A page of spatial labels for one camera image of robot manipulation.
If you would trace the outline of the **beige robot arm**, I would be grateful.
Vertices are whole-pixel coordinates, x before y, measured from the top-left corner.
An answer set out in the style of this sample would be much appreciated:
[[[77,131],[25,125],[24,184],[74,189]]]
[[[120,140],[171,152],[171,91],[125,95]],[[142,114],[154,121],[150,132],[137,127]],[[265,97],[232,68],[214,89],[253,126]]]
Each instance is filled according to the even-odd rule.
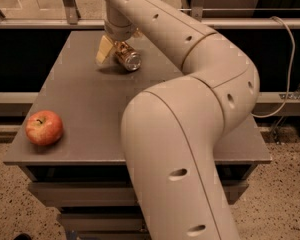
[[[121,140],[152,240],[240,240],[213,151],[255,106],[259,76],[223,35],[162,0],[105,0],[106,31],[135,26],[181,71],[127,105]]]

